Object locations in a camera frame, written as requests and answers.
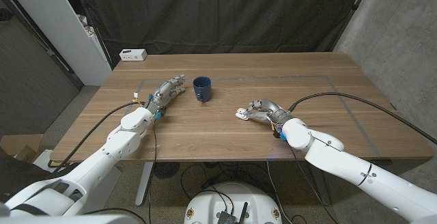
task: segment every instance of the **robot finger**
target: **robot finger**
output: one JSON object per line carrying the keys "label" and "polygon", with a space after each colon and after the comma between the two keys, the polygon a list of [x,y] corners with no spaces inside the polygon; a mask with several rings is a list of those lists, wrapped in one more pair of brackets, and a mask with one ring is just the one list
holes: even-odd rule
{"label": "robot finger", "polygon": [[181,88],[181,89],[177,89],[174,92],[170,93],[170,98],[174,98],[176,97],[178,94],[182,93],[185,91],[185,88]]}
{"label": "robot finger", "polygon": [[169,80],[169,82],[174,86],[174,87],[179,87],[182,84],[184,84],[185,79],[184,79],[185,75],[181,74],[180,76],[176,76],[173,77],[172,79]]}

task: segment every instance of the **dark backdrop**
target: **dark backdrop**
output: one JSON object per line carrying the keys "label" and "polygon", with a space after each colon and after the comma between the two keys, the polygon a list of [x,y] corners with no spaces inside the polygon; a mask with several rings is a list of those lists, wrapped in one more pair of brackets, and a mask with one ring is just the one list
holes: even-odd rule
{"label": "dark backdrop", "polygon": [[115,63],[148,54],[329,51],[355,0],[83,0]]}

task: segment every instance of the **table top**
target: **table top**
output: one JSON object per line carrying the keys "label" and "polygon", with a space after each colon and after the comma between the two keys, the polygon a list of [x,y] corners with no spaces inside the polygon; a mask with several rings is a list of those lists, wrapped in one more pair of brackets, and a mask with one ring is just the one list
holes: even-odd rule
{"label": "table top", "polygon": [[[131,102],[133,92],[147,100],[163,81],[185,74],[186,91],[171,101],[156,121],[158,161],[292,160],[286,142],[275,139],[270,124],[235,116],[252,100],[267,98],[285,109],[305,96],[342,92],[372,101],[398,115],[386,97],[344,53],[241,53],[148,55],[145,61],[121,61],[51,154],[63,160],[109,111]],[[198,102],[193,79],[212,79],[212,99]],[[124,108],[103,122],[71,161],[98,150],[121,118]],[[391,116],[356,100],[322,96],[293,111],[308,127],[340,139],[345,151],[366,159],[429,158],[424,139]],[[154,160],[150,127],[138,150],[126,160]],[[297,152],[298,158],[304,154]]]}

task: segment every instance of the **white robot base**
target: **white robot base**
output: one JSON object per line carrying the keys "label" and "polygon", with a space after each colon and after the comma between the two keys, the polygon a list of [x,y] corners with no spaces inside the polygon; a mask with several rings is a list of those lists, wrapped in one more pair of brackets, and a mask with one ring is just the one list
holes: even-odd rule
{"label": "white robot base", "polygon": [[[258,188],[241,182],[223,182],[215,184],[214,188],[208,187],[206,190],[209,191],[199,193],[190,201],[186,208],[184,224],[232,223],[229,219],[225,220],[224,215],[229,216],[225,214],[225,209],[226,213],[234,216],[229,217],[234,223],[282,223],[278,205]],[[215,193],[215,190],[226,194],[232,200],[234,211],[230,200],[224,195]],[[242,214],[245,203],[247,203],[246,211]]]}

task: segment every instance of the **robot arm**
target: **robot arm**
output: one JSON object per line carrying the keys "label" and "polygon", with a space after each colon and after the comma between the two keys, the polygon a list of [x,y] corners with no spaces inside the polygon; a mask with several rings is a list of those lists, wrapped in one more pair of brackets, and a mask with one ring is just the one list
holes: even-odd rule
{"label": "robot arm", "polygon": [[257,100],[248,109],[238,109],[236,116],[243,120],[269,120],[283,140],[292,148],[306,153],[305,159],[309,163],[351,182],[407,221],[413,222],[437,215],[436,194],[344,152],[344,145],[340,140],[307,128],[304,122],[272,104],[274,103],[269,100]]}
{"label": "robot arm", "polygon": [[80,214],[89,193],[112,167],[133,153],[145,136],[147,128],[160,117],[164,105],[183,92],[176,89],[184,83],[184,75],[163,83],[141,106],[125,115],[121,124],[109,133],[107,142],[65,176],[36,182],[13,196],[6,206],[10,216],[73,216]]}

